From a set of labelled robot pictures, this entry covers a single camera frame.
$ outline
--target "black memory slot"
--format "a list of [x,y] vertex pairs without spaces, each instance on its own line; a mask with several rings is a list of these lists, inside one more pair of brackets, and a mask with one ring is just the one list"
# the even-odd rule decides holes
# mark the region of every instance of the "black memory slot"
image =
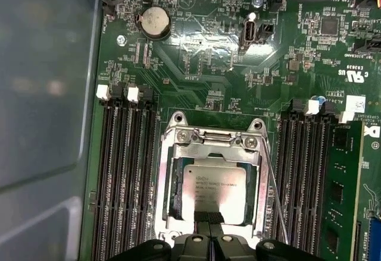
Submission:
[[355,232],[355,247],[354,247],[354,254],[353,254],[353,261],[359,261],[359,254],[360,254],[360,238],[361,238],[361,222],[358,221],[356,223],[356,232]]
[[108,116],[108,121],[106,124],[104,124],[104,127],[107,128],[107,134],[105,138],[105,143],[102,145],[104,148],[104,155],[101,157],[101,161],[99,163],[99,168],[102,168],[102,175],[99,175],[99,178],[102,179],[101,185],[101,191],[100,191],[100,203],[99,203],[99,215],[97,218],[97,232],[98,232],[98,238],[95,243],[96,245],[96,258],[94,260],[105,260],[105,228],[107,227],[105,225],[105,215],[106,215],[106,204],[107,204],[107,184],[108,184],[108,170],[109,170],[109,158],[110,158],[110,151],[111,151],[111,145],[112,145],[112,136],[114,131],[114,116],[115,116],[115,110],[113,108],[110,108],[108,110],[110,112]]
[[120,117],[118,121],[118,133],[117,133],[117,143],[115,147],[117,147],[117,155],[114,159],[115,171],[113,176],[113,195],[111,200],[113,201],[113,223],[111,226],[111,246],[110,246],[110,255],[109,257],[113,257],[120,253],[120,230],[118,228],[118,213],[121,207],[121,185],[123,180],[123,167],[124,167],[124,150],[125,150],[125,142],[126,142],[126,130],[127,130],[127,119],[128,112],[126,109],[120,109]]
[[316,220],[315,220],[315,234],[314,234],[314,248],[313,253],[319,254],[320,245],[320,233],[321,233],[321,219],[323,216],[323,201],[324,201],[324,185],[327,175],[328,165],[328,147],[329,141],[332,139],[332,125],[330,120],[325,121],[323,119],[323,134],[321,136],[322,146],[320,155],[320,167],[319,167],[319,185],[317,190],[317,203],[316,203]]
[[[278,194],[281,196],[280,193],[280,187],[282,186],[282,177],[283,177],[283,171],[284,171],[284,160],[285,160],[285,153],[287,152],[287,130],[288,130],[288,120],[282,120],[282,122],[279,125],[279,141],[278,141],[278,147],[277,147],[277,161],[276,161],[276,168],[275,168],[275,177],[276,177],[276,184],[278,189]],[[273,206],[273,222],[272,222],[272,236],[273,238],[277,238],[277,230],[278,230],[278,220],[279,220],[279,214],[278,210],[276,209],[276,205],[274,203]]]
[[131,128],[128,138],[129,152],[127,157],[127,178],[126,178],[126,214],[124,221],[124,235],[123,250],[128,250],[135,244],[135,231],[136,221],[134,213],[135,209],[135,188],[136,188],[136,175],[138,171],[138,156],[139,156],[139,135],[140,125],[142,120],[142,111],[138,109],[130,109]]
[[307,166],[305,169],[305,177],[304,177],[304,201],[302,206],[302,224],[301,224],[301,246],[300,249],[304,251],[308,251],[308,245],[310,243],[311,238],[311,226],[312,226],[312,218],[311,218],[311,191],[312,191],[312,183],[314,177],[314,158],[318,149],[316,148],[317,144],[317,132],[318,127],[315,122],[306,122],[310,123],[311,132],[308,139],[309,146],[309,155],[307,159]]
[[113,135],[113,150],[110,157],[110,177],[108,181],[108,194],[110,195],[109,214],[108,214],[108,230],[106,235],[106,257],[111,258],[114,256],[113,253],[113,236],[115,234],[116,226],[116,209],[115,209],[115,197],[117,195],[117,178],[118,178],[118,160],[120,153],[120,144],[123,143],[121,140],[122,134],[122,123],[123,123],[123,108],[117,108],[115,110],[117,115],[114,121],[114,135]]
[[295,126],[295,138],[293,142],[293,157],[292,157],[292,167],[290,170],[290,179],[289,179],[289,187],[288,187],[288,240],[290,244],[293,243],[293,241],[296,239],[296,231],[293,230],[295,224],[298,223],[296,217],[297,217],[297,206],[295,206],[295,200],[297,199],[296,191],[298,190],[297,184],[298,184],[298,172],[300,165],[300,158],[301,158],[301,138],[302,138],[302,131],[303,131],[304,123],[302,121],[298,121]]
[[295,185],[295,199],[293,203],[293,209],[295,212],[295,222],[292,224],[292,240],[290,240],[291,245],[294,247],[299,247],[300,239],[301,239],[301,220],[302,220],[302,205],[304,202],[304,173],[307,166],[307,157],[308,157],[308,138],[310,135],[310,124],[309,123],[303,123],[302,129],[301,129],[301,139],[299,143],[299,167],[298,170],[294,173],[296,175],[296,181],[294,183]]
[[156,114],[152,111],[146,112],[145,147],[143,151],[143,164],[141,173],[140,195],[139,195],[139,218],[137,243],[143,243],[146,237],[146,215],[148,210],[148,199],[151,189],[152,157],[155,138]]
[[104,172],[105,165],[104,159],[107,156],[106,151],[109,145],[108,139],[110,138],[110,129],[111,129],[111,118],[113,117],[113,110],[110,108],[105,108],[103,111],[103,126],[102,126],[102,136],[101,136],[101,148],[99,150],[99,172],[98,172],[98,189],[96,191],[96,203],[95,203],[95,213],[94,213],[94,230],[93,230],[93,242],[92,242],[92,254],[91,260],[98,260],[98,251],[99,248],[97,244],[99,243],[99,239],[101,237],[101,220],[99,218],[100,211],[103,205],[103,192],[105,188],[104,184]]
[[[332,120],[320,114],[282,113],[276,182],[292,246],[318,254]],[[270,238],[284,241],[279,214],[273,205]]]

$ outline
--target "white slot latch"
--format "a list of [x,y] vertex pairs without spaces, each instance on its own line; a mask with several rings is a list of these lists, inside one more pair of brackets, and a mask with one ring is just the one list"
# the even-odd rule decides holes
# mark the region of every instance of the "white slot latch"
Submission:
[[110,100],[110,88],[106,84],[99,84],[96,88],[96,97],[101,100]]

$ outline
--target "mounting hole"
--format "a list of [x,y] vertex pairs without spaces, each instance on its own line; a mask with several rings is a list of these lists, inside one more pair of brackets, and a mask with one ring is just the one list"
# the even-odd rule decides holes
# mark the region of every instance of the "mounting hole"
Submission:
[[181,116],[181,115],[176,115],[175,117],[174,117],[174,120],[175,120],[175,122],[182,122],[182,120],[183,120],[183,117]]
[[254,129],[259,130],[262,128],[262,123],[257,121],[254,123]]

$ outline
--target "green circuit board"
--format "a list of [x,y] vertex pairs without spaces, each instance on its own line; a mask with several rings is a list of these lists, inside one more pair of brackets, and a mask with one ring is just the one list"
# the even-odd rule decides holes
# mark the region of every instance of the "green circuit board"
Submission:
[[[260,9],[255,9],[251,1],[154,0],[154,5],[168,11],[171,33],[164,40],[153,41],[135,23],[135,15],[149,5],[142,0],[125,0],[116,6],[115,18],[104,16],[97,83],[109,85],[111,92],[120,82],[153,89],[158,126],[150,183],[153,195],[160,135],[175,111],[183,111],[190,125],[235,130],[246,130],[254,118],[261,118],[266,123],[274,160],[280,113],[292,99],[324,99],[335,104],[337,114],[355,112],[354,120],[362,121],[365,127],[362,156],[354,158],[349,154],[344,158],[342,153],[333,153],[335,159],[348,159],[347,165],[351,160],[356,169],[350,174],[335,170],[335,164],[330,164],[328,180],[358,187],[359,194],[350,195],[352,210],[357,213],[355,217],[342,218],[346,213],[336,209],[332,214],[329,202],[324,204],[324,211],[332,219],[338,216],[338,236],[348,235],[348,227],[343,227],[340,220],[352,221],[350,230],[356,221],[361,224],[357,234],[359,252],[355,255],[357,260],[368,260],[370,218],[381,210],[381,55],[358,54],[354,45],[381,32],[381,11],[355,8],[353,0],[283,0],[280,9],[271,12],[268,0]],[[258,24],[272,24],[274,32],[264,45],[252,45],[243,53],[239,50],[239,37],[250,12],[256,13]],[[119,35],[127,39],[125,46],[118,46]],[[95,98],[81,260],[91,259],[95,226],[92,205],[104,120],[103,106],[98,101]],[[360,141],[353,147],[357,147],[359,155]],[[355,180],[351,184],[358,167],[360,183]],[[153,205],[149,211],[153,215]],[[321,256],[327,260],[353,258],[350,239],[336,245],[338,249],[333,251],[323,241]]]

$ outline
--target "white label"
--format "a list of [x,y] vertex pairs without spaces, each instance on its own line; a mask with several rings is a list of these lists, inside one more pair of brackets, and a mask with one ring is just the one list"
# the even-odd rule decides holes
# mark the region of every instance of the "white label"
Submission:
[[379,126],[371,126],[371,127],[365,126],[364,136],[369,135],[370,137],[373,137],[373,138],[380,138],[380,130],[381,130],[381,127]]
[[365,113],[365,96],[346,96],[345,111]]

